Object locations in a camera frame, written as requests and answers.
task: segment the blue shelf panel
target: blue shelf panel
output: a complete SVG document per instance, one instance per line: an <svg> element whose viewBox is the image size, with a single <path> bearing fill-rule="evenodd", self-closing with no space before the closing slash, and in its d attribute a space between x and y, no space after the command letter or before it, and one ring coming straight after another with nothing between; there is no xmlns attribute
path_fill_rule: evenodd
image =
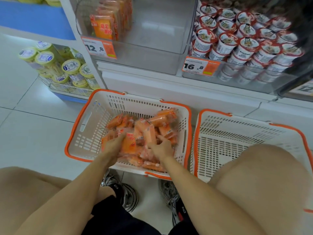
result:
<svg viewBox="0 0 313 235"><path fill-rule="evenodd" d="M0 26L76 40L62 7L0 0Z"/></svg>
<svg viewBox="0 0 313 235"><path fill-rule="evenodd" d="M76 98L73 96L63 95L63 94L59 94L56 92L53 92L53 94L55 94L58 98L60 98L61 100L64 100L64 101L79 102L79 103L83 103L83 104L87 103L87 100Z"/></svg>

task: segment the orange price tag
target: orange price tag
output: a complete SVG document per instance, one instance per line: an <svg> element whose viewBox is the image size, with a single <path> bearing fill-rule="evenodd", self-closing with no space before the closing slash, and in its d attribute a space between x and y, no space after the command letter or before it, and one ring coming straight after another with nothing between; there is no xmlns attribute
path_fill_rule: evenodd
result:
<svg viewBox="0 0 313 235"><path fill-rule="evenodd" d="M186 57L182 70L184 72L212 76L220 64L218 61Z"/></svg>
<svg viewBox="0 0 313 235"><path fill-rule="evenodd" d="M91 55L99 55L107 58L117 59L114 47L109 40L99 40L89 37L81 37L88 52Z"/></svg>

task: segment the price tag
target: price tag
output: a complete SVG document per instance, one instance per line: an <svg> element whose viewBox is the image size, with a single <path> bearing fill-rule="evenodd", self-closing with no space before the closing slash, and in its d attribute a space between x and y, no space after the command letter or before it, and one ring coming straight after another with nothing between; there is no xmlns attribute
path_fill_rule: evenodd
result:
<svg viewBox="0 0 313 235"><path fill-rule="evenodd" d="M99 40L89 37L81 37L88 52L91 55L99 55L107 58L117 59L114 47L111 41Z"/></svg>
<svg viewBox="0 0 313 235"><path fill-rule="evenodd" d="M182 70L205 76L212 76L221 63L218 61L186 57Z"/></svg>
<svg viewBox="0 0 313 235"><path fill-rule="evenodd" d="M290 90L289 92L313 96L313 81L306 82L301 86L298 86L295 89Z"/></svg>

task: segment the hand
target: hand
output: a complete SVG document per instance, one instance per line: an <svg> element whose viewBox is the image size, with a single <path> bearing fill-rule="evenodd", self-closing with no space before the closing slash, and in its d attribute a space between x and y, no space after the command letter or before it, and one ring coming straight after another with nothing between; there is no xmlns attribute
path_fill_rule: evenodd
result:
<svg viewBox="0 0 313 235"><path fill-rule="evenodd" d="M157 135L157 137L162 143L160 145L149 143L148 148L152 150L153 154L160 160L160 162L163 162L165 158L173 157L173 149L171 142L167 138L162 135Z"/></svg>
<svg viewBox="0 0 313 235"><path fill-rule="evenodd" d="M108 167L113 166L117 162L117 156L125 136L126 133L123 133L118 138L114 138L106 142L105 148L100 156L106 160Z"/></svg>

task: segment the forearm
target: forearm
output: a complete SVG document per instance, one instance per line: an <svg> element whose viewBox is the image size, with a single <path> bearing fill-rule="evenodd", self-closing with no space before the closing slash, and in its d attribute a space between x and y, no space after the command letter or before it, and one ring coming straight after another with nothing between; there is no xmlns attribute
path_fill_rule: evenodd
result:
<svg viewBox="0 0 313 235"><path fill-rule="evenodd" d="M77 235L83 231L107 170L105 156L97 157L65 188L35 211L16 235Z"/></svg>
<svg viewBox="0 0 313 235"><path fill-rule="evenodd" d="M173 157L163 161L190 219L200 235L265 235L262 228L232 200L196 178Z"/></svg>

